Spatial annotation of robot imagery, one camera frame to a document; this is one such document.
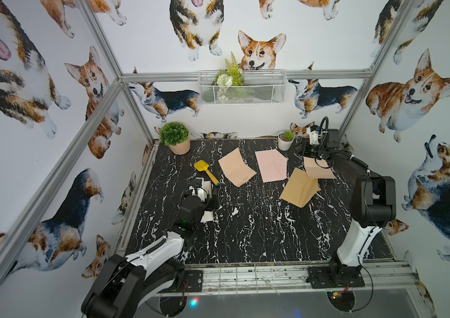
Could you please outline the white envelope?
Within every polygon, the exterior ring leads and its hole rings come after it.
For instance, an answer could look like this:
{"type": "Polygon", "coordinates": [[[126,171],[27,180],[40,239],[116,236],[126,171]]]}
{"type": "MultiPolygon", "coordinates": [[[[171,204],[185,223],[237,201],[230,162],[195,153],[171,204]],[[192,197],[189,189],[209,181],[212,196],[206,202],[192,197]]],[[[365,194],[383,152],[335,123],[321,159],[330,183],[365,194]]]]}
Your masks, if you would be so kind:
{"type": "Polygon", "coordinates": [[[202,185],[198,188],[198,197],[205,205],[204,214],[200,220],[201,223],[207,223],[214,221],[214,208],[212,206],[213,199],[216,196],[215,187],[211,181],[202,180],[202,185]]]}

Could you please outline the cream letter paper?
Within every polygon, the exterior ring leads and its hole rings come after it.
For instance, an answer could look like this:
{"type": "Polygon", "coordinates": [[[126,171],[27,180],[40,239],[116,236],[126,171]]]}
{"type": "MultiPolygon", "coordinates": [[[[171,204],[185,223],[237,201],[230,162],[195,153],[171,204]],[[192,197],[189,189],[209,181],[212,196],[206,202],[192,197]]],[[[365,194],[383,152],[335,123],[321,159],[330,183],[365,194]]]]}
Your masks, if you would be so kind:
{"type": "Polygon", "coordinates": [[[304,169],[310,179],[331,180],[336,179],[332,168],[327,161],[317,158],[304,157],[304,169]]]}

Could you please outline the brown kraft envelope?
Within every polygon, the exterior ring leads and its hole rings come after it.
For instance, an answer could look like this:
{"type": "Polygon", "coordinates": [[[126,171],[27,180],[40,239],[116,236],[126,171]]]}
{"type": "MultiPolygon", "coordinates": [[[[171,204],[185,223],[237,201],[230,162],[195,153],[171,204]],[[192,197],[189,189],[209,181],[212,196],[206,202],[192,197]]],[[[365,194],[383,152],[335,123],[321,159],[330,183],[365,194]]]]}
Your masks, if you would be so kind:
{"type": "Polygon", "coordinates": [[[318,179],[311,179],[304,170],[295,168],[280,199],[303,208],[319,191],[318,179]]]}

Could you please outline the pink envelope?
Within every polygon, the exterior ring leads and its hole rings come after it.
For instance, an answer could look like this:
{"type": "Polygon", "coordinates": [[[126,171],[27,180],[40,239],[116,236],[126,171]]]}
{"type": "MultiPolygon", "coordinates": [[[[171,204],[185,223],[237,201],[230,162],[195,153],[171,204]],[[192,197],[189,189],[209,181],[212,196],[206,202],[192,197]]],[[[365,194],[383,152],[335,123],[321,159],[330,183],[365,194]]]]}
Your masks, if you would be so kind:
{"type": "Polygon", "coordinates": [[[282,181],[287,178],[288,158],[278,150],[257,151],[255,156],[263,183],[282,181]]]}

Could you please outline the pink lined letter paper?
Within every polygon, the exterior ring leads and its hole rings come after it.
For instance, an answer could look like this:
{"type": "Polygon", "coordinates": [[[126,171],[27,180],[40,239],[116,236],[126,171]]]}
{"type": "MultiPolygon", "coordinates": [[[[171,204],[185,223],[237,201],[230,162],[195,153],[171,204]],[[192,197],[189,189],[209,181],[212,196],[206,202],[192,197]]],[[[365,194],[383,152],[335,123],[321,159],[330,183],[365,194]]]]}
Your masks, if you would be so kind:
{"type": "Polygon", "coordinates": [[[256,171],[244,162],[239,148],[234,149],[226,156],[219,159],[218,162],[224,176],[238,188],[257,174],[256,171]]]}

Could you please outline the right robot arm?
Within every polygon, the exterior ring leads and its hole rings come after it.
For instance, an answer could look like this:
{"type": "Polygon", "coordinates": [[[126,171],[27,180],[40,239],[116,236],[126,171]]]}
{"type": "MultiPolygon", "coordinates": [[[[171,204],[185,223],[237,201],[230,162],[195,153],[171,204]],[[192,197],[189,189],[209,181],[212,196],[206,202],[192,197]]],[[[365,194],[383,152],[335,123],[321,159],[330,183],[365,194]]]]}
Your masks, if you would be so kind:
{"type": "Polygon", "coordinates": [[[353,184],[348,211],[352,217],[344,242],[328,262],[327,277],[337,284],[345,278],[357,278],[362,260],[375,236],[396,216],[396,189],[392,177],[372,172],[350,151],[331,142],[329,119],[324,117],[314,148],[314,163],[328,172],[341,172],[353,184]]]}

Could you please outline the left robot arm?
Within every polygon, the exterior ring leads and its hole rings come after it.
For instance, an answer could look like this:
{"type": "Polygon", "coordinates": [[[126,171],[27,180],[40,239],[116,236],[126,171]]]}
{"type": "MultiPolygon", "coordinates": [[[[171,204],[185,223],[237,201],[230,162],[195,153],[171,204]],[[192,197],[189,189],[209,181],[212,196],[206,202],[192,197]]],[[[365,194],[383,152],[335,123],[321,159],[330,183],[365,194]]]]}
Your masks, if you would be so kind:
{"type": "Polygon", "coordinates": [[[195,178],[181,193],[176,220],[162,236],[125,257],[105,262],[85,297],[84,317],[133,317],[137,308],[159,292],[185,293],[201,286],[201,277],[186,274],[176,258],[194,237],[218,190],[210,181],[195,178]]]}

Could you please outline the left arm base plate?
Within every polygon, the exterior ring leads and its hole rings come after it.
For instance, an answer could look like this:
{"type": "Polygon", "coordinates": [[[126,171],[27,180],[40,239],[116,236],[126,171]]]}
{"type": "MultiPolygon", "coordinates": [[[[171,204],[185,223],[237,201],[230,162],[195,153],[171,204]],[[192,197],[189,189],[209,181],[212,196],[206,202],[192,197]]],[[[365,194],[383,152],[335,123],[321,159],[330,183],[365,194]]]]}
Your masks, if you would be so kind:
{"type": "Polygon", "coordinates": [[[201,292],[203,283],[202,270],[183,270],[176,275],[173,292],[201,292]]]}

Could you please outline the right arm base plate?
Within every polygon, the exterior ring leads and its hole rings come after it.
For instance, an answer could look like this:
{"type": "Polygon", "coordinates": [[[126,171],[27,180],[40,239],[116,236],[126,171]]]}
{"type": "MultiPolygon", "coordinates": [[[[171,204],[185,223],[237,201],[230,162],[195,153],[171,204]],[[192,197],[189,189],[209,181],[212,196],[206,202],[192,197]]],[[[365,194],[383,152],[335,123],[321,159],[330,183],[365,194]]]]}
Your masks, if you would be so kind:
{"type": "Polygon", "coordinates": [[[308,278],[314,289],[362,288],[365,286],[361,275],[361,266],[331,268],[329,266],[310,266],[307,268],[308,278]]]}

